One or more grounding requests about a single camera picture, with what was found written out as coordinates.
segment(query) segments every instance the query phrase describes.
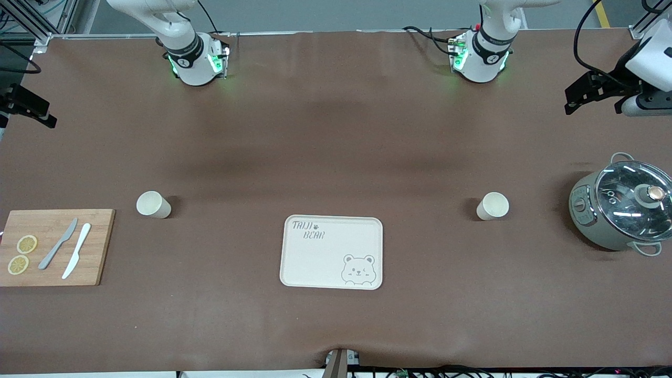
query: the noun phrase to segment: wooden cutting board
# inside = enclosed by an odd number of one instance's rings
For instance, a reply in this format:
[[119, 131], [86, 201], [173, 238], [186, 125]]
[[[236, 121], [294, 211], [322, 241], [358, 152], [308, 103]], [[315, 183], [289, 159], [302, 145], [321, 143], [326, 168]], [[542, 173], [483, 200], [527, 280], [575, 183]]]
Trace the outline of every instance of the wooden cutting board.
[[[74, 218], [78, 218], [75, 232], [58, 249], [49, 267], [39, 270], [42, 259], [56, 245]], [[98, 285], [113, 220], [112, 209], [11, 211], [0, 243], [0, 287]], [[70, 262], [84, 223], [91, 223], [91, 231], [79, 250], [77, 266], [63, 280], [61, 276]], [[7, 266], [14, 256], [20, 254], [16, 244], [25, 235], [37, 237], [38, 245], [33, 252], [25, 255], [30, 260], [28, 269], [14, 276], [9, 273]]]

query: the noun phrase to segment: white tray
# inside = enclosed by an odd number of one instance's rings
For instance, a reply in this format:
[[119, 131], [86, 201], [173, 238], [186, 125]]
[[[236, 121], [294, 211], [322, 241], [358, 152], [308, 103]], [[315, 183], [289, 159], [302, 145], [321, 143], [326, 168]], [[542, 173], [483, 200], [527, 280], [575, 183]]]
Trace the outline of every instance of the white tray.
[[377, 289], [382, 284], [382, 223], [376, 218], [290, 216], [280, 280], [295, 287]]

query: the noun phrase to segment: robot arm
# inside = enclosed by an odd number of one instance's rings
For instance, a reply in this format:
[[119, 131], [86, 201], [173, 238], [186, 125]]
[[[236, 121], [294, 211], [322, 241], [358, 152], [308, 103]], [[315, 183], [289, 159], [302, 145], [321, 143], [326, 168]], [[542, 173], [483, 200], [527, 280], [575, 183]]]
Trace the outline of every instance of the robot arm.
[[609, 76], [588, 71], [565, 89], [565, 113], [610, 97], [617, 114], [627, 116], [672, 115], [672, 28], [660, 20], [640, 42], [619, 59]]
[[197, 33], [179, 12], [197, 0], [108, 0], [114, 9], [142, 22], [159, 37], [173, 72], [188, 85], [203, 85], [226, 75], [228, 46], [206, 33]]
[[453, 71], [477, 83], [493, 80], [504, 69], [509, 47], [522, 25], [522, 8], [545, 7], [561, 0], [478, 0], [484, 9], [480, 29], [455, 38], [449, 51]]

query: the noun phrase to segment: table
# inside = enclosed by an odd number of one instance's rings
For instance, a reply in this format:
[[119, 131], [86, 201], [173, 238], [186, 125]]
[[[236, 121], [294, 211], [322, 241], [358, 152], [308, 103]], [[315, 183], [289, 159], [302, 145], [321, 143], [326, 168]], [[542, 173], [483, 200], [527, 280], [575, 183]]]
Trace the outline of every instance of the table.
[[[241, 37], [229, 78], [204, 87], [174, 79], [152, 40], [52, 41], [24, 85], [58, 125], [12, 119], [0, 219], [116, 220], [98, 287], [0, 290], [0, 373], [298, 369], [337, 347], [363, 365], [671, 364], [672, 244], [600, 250], [566, 202], [615, 151], [672, 172], [672, 128], [609, 100], [565, 116], [585, 72], [572, 37], [521, 32], [483, 85], [403, 33]], [[631, 44], [587, 30], [582, 57], [609, 69]], [[171, 218], [136, 213], [145, 190]], [[477, 221], [493, 190], [511, 212]], [[292, 214], [379, 218], [382, 286], [283, 286]]]

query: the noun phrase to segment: gray knife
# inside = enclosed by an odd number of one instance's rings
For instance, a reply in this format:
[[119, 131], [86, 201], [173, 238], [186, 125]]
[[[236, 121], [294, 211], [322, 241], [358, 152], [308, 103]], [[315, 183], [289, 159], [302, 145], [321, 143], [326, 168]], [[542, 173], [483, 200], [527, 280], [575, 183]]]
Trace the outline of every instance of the gray knife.
[[54, 245], [51, 251], [49, 251], [49, 254], [42, 259], [40, 265], [38, 265], [38, 269], [44, 270], [46, 269], [47, 266], [49, 266], [49, 263], [51, 263], [51, 260], [54, 258], [54, 255], [56, 255], [58, 249], [63, 245], [63, 243], [65, 243], [66, 241], [68, 241], [68, 239], [70, 239], [70, 236], [73, 235], [76, 227], [77, 227], [77, 218], [73, 219], [73, 222], [70, 223], [70, 227], [68, 227], [68, 229], [65, 230], [65, 233], [63, 234], [63, 236], [60, 237], [58, 243], [56, 243], [56, 245]]

